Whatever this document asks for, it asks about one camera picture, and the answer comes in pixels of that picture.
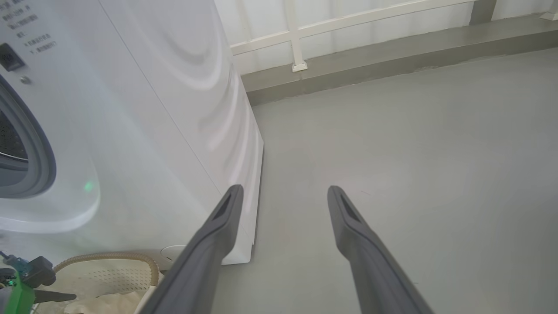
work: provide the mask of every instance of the metal railing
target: metal railing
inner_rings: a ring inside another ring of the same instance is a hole
[[[425,11],[435,8],[453,6],[455,4],[474,2],[477,0],[416,0],[405,3],[399,3],[393,6],[373,9],[369,11],[359,12],[351,15],[340,16],[326,21],[305,25],[299,27],[296,18],[295,0],[283,0],[285,3],[285,14],[287,18],[288,30],[279,33],[266,35],[252,39],[250,32],[250,25],[248,23],[248,16],[246,7],[243,0],[236,0],[237,10],[240,15],[242,29],[246,41],[232,45],[230,48],[233,55],[247,53],[257,49],[281,44],[283,42],[291,42],[292,54],[295,63],[292,65],[292,71],[306,70],[308,66],[302,57],[302,50],[300,48],[300,39],[317,35],[325,32],[338,30],[345,27],[350,27],[358,24],[368,23],[372,21],[383,20],[394,16],[405,15],[409,13]],[[336,0],[337,5],[340,5],[341,0]]]

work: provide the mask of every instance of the laundry basket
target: laundry basket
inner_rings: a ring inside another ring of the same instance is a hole
[[[62,314],[68,304],[81,299],[146,291],[138,306],[141,307],[159,282],[157,263],[149,256],[139,253],[76,256],[54,267],[54,271],[55,283],[39,289],[73,293],[77,298],[66,302],[37,304],[33,309],[37,314]]]

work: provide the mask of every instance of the washing machine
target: washing machine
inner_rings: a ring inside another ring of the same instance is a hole
[[[232,184],[250,261],[263,141],[213,1],[0,0],[0,248],[170,266]]]

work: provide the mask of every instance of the gray floor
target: gray floor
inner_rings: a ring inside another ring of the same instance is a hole
[[[345,189],[433,310],[557,313],[558,50],[254,107],[265,141],[252,261],[214,314],[359,313],[326,190]]]

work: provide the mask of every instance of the washing machine side panel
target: washing machine side panel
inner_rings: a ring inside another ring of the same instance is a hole
[[[92,165],[98,177],[94,189],[100,197],[84,225],[41,235],[5,232],[3,248],[28,258],[44,255],[57,263],[73,255],[115,250],[142,250],[157,257],[166,246],[187,243],[220,193],[100,4],[25,4],[43,23],[21,30],[30,35],[49,29],[56,45],[32,54],[25,42],[13,41],[27,66],[2,75],[35,114],[58,164],[64,158],[76,160],[70,148],[78,145],[82,164]],[[23,74],[32,84],[18,81]],[[68,175],[58,172],[53,187]],[[59,192],[51,205],[68,209],[73,190]],[[235,251],[241,257],[249,253]]]
[[[101,3],[219,192],[243,185],[253,241],[263,141],[213,1]]]

